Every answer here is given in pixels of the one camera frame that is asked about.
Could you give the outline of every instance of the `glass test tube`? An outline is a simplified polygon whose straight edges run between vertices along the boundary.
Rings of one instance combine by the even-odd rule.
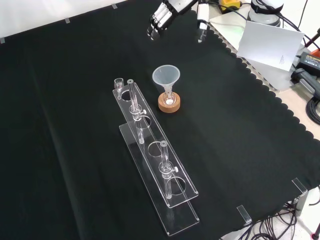
[[[136,125],[136,131],[138,134],[138,139],[140,144],[145,143],[144,139],[144,132],[141,126],[141,121],[143,120],[140,114],[140,110],[138,107],[138,101],[137,101],[137,96],[136,96],[136,91],[135,91],[135,86],[134,86],[134,81],[132,79],[129,79],[127,81],[128,86],[129,86],[129,94],[131,98],[131,110],[134,113],[133,119],[134,123]]]
[[[169,153],[168,153],[168,143],[167,141],[160,142],[160,151],[161,151],[161,162],[162,162],[162,170],[163,172],[168,172],[167,174],[162,173],[162,177],[164,178],[164,186],[165,186],[165,197],[167,199],[172,198],[172,190],[171,190],[171,176],[172,169],[169,163]]]

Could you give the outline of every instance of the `circular hole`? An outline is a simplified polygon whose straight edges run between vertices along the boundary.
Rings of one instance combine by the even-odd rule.
[[[139,129],[147,129],[151,124],[151,119],[148,116],[142,116],[141,119],[134,122]]]
[[[172,195],[180,195],[186,190],[186,182],[181,177],[174,176],[170,178],[171,183],[171,194]]]
[[[129,90],[125,90],[121,93],[121,98],[122,100],[129,102],[131,100]]]
[[[160,157],[161,156],[160,142],[154,141],[154,142],[150,143],[148,146],[148,152],[152,157]]]

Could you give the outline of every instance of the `test tube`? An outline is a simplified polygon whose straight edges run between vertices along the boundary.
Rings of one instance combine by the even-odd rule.
[[[141,109],[139,109],[139,107],[138,107],[138,101],[137,101],[134,81],[132,79],[129,79],[127,81],[127,83],[129,86],[129,94],[130,94],[130,98],[131,98],[131,110],[132,110],[132,113],[134,113],[133,119],[135,121],[139,143],[144,144],[145,143],[144,132],[143,132],[142,125],[141,125],[141,121],[143,119],[142,119],[141,114],[139,112]]]
[[[124,87],[124,79],[123,78],[116,78],[114,80],[114,89],[116,89],[117,92],[117,98],[118,100],[121,99],[121,90]]]
[[[132,112],[137,113],[137,111],[139,111],[139,107],[138,107],[138,101],[137,101],[134,81],[132,79],[129,79],[127,81],[127,83],[129,86],[129,94],[130,94],[130,98],[131,98]]]
[[[172,169],[169,163],[169,153],[168,153],[168,142],[161,141],[160,142],[160,151],[161,151],[161,162],[162,162],[162,177],[164,178],[164,186],[165,186],[165,197],[167,199],[172,198],[172,189],[171,189],[171,176]]]
[[[168,143],[167,141],[160,142],[160,151],[161,151],[161,161],[163,170],[167,170],[169,168],[169,154],[168,154]]]

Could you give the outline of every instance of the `acrylic test tube rack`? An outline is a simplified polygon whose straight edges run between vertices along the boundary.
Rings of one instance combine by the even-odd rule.
[[[132,79],[127,83],[114,81],[113,94],[127,122],[119,128],[165,232],[172,236],[199,222],[190,203],[198,191],[137,84]]]

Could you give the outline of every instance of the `white table surface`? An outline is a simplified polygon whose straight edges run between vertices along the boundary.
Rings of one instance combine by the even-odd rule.
[[[0,0],[0,38],[124,0]]]

